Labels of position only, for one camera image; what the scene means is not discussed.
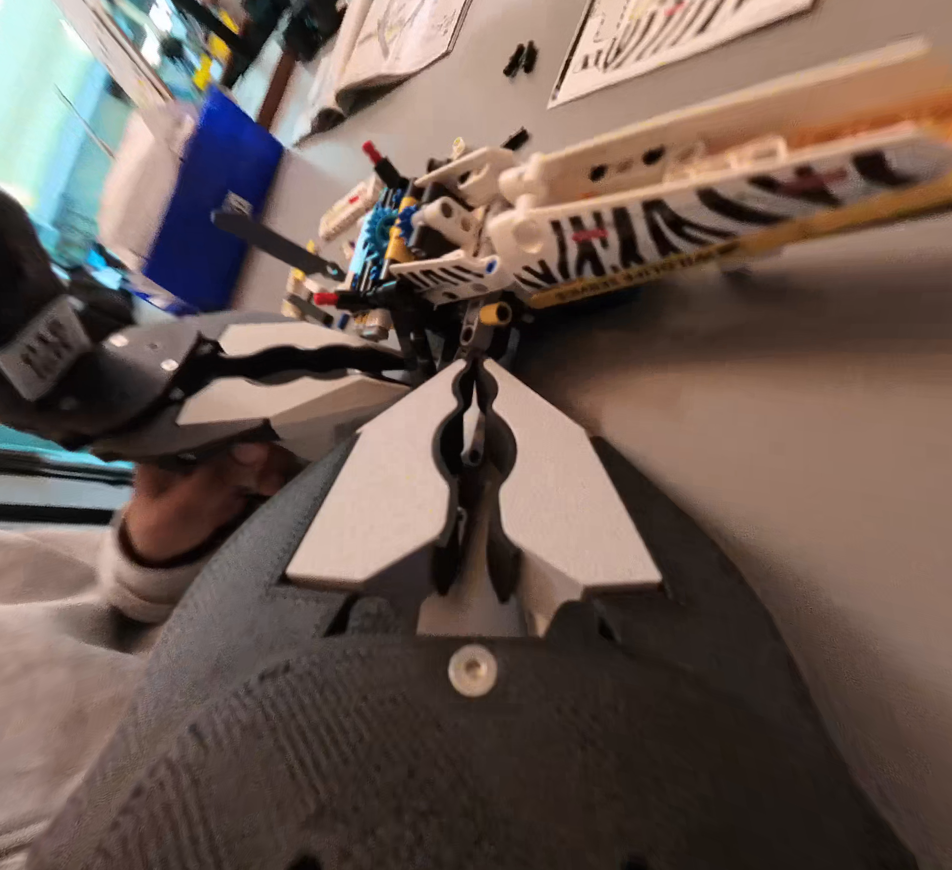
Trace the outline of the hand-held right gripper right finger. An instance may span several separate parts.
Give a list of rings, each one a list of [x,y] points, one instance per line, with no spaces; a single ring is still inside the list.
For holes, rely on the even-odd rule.
[[[478,399],[498,476],[487,571],[527,633],[543,637],[568,603],[659,590],[660,569],[586,431],[493,360],[478,367]]]

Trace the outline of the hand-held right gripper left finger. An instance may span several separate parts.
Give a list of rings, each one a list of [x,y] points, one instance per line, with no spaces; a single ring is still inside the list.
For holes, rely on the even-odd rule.
[[[287,569],[294,585],[428,597],[453,543],[471,364],[455,361],[365,424]]]

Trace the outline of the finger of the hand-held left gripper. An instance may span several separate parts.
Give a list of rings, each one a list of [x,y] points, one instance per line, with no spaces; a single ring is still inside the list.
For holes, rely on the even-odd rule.
[[[243,323],[226,327],[217,344],[220,377],[335,378],[349,371],[401,372],[401,353],[309,322]]]
[[[217,379],[184,402],[173,457],[196,463],[236,446],[268,445],[317,460],[410,392],[407,384],[359,372],[279,384]]]

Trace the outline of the zebra striped lego helicopter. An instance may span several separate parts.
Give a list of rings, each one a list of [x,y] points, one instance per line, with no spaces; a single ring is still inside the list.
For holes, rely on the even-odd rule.
[[[211,218],[303,275],[289,304],[394,334],[425,378],[533,311],[949,210],[950,106],[950,63],[910,40],[525,158],[458,143],[411,178],[366,143],[373,174],[317,233],[359,227],[346,269],[236,196]]]

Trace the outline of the person's left forearm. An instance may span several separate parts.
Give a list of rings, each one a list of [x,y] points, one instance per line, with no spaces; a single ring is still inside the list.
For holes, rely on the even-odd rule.
[[[220,544],[150,564],[122,517],[105,527],[3,529],[2,658],[60,648],[146,654]]]

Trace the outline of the person's left hand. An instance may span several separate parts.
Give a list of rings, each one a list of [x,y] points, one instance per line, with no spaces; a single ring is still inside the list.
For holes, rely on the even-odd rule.
[[[128,554],[146,567],[197,559],[301,468],[289,450],[268,444],[239,444],[187,470],[138,464],[121,519]]]

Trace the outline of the blue storage bin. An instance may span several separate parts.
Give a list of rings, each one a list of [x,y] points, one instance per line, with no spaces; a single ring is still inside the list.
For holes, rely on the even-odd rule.
[[[219,228],[212,214],[244,209],[259,216],[284,153],[228,95],[208,91],[143,275],[197,311],[229,308],[248,245]]]

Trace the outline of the instruction booklet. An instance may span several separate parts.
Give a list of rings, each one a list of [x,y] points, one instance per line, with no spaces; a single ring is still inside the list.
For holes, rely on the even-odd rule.
[[[323,52],[294,144],[343,123],[371,99],[453,50],[472,0],[352,0]]]

